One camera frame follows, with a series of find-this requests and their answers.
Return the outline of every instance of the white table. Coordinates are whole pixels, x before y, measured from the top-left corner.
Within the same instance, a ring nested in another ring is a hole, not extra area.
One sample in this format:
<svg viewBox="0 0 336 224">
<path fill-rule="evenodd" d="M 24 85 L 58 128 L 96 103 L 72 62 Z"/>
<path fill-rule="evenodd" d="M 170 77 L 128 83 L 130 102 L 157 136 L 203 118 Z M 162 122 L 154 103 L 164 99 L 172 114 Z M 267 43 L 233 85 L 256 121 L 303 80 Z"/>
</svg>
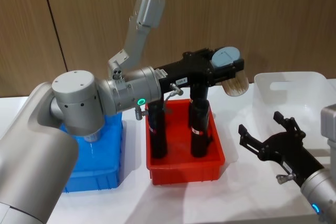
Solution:
<svg viewBox="0 0 336 224">
<path fill-rule="evenodd" d="M 336 87 L 336 80 L 330 80 Z M 184 89 L 183 98 L 189 97 Z M 134 110 L 123 113 L 125 157 L 121 185 L 112 190 L 62 194 L 48 224 L 84 223 L 318 223 L 294 182 L 279 185 L 282 168 L 261 162 L 239 145 L 238 125 L 258 138 L 251 114 L 253 84 L 242 96 L 209 89 L 226 157 L 223 174 L 213 182 L 153 186 L 146 168 L 145 121 Z M 0 99 L 0 135 L 26 98 Z"/>
</svg>

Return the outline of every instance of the round blue cap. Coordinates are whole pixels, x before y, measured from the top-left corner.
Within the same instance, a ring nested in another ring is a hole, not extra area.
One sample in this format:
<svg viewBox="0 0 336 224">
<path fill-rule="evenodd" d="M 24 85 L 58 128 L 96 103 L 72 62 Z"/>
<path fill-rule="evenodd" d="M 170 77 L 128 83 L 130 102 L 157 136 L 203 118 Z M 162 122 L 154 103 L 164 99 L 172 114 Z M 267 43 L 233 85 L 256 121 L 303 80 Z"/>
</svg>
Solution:
<svg viewBox="0 0 336 224">
<path fill-rule="evenodd" d="M 214 53 L 211 63 L 214 68 L 219 68 L 233 63 L 240 58 L 240 52 L 235 47 L 224 47 Z"/>
</svg>

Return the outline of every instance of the silver robotic arm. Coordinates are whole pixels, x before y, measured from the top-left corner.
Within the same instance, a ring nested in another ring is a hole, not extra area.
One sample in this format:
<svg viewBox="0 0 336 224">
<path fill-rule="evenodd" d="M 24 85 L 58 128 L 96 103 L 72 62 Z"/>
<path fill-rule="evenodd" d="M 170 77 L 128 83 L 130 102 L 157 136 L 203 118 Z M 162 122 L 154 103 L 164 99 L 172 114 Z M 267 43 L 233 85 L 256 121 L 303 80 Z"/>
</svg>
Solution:
<svg viewBox="0 0 336 224">
<path fill-rule="evenodd" d="M 336 104 L 321 111 L 321 134 L 330 145 L 330 170 L 313 173 L 301 186 L 301 192 L 321 221 L 336 223 Z"/>
<path fill-rule="evenodd" d="M 124 48 L 109 60 L 110 78 L 83 70 L 39 85 L 0 139 L 0 223 L 46 223 L 78 157 L 70 135 L 99 139 L 104 115 L 161 98 L 152 67 L 127 74 L 138 64 L 151 27 L 157 27 L 164 0 L 137 0 Z M 69 134 L 59 129 L 64 123 Z"/>
</svg>

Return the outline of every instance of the black bottle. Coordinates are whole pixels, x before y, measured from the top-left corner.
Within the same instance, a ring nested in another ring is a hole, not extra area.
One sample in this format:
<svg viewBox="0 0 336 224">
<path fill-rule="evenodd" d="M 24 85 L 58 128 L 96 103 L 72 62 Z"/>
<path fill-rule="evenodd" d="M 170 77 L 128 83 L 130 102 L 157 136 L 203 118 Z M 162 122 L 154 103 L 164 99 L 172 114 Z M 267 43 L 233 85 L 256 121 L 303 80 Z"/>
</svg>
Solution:
<svg viewBox="0 0 336 224">
<path fill-rule="evenodd" d="M 208 96 L 208 87 L 204 84 L 196 83 L 190 85 L 189 119 L 188 126 L 191 126 L 191 107 L 195 99 L 206 99 Z"/>
<path fill-rule="evenodd" d="M 160 101 L 148 104 L 148 123 L 151 155 L 153 158 L 163 158 L 167 154 L 163 97 L 161 97 Z"/>
<path fill-rule="evenodd" d="M 209 144 L 209 101 L 195 99 L 191 106 L 191 154 L 194 157 L 204 157 Z"/>
</svg>

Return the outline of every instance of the white label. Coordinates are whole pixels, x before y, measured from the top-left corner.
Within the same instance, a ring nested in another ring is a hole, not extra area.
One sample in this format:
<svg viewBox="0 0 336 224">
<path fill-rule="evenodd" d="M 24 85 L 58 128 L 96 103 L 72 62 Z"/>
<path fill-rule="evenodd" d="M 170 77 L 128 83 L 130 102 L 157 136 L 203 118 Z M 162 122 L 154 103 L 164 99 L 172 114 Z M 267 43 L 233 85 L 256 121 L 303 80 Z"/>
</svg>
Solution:
<svg viewBox="0 0 336 224">
<path fill-rule="evenodd" d="M 156 134 L 156 130 L 152 129 L 150 126 L 148 126 L 148 128 L 149 128 L 149 130 L 150 130 L 151 132 L 153 132 L 154 134 Z"/>
<path fill-rule="evenodd" d="M 181 85 L 181 84 L 184 84 L 184 83 L 187 83 L 188 82 L 188 78 L 187 77 L 184 77 L 180 80 L 177 80 L 176 81 L 176 85 Z"/>
<path fill-rule="evenodd" d="M 284 166 L 284 168 L 285 168 L 289 173 L 292 173 L 292 172 L 293 172 L 293 170 L 286 164 L 285 161 L 282 163 L 282 165 Z"/>
<path fill-rule="evenodd" d="M 193 133 L 195 133 L 196 135 L 203 135 L 203 132 L 202 131 L 197 131 L 195 130 L 194 128 L 191 127 L 191 130 Z"/>
</svg>

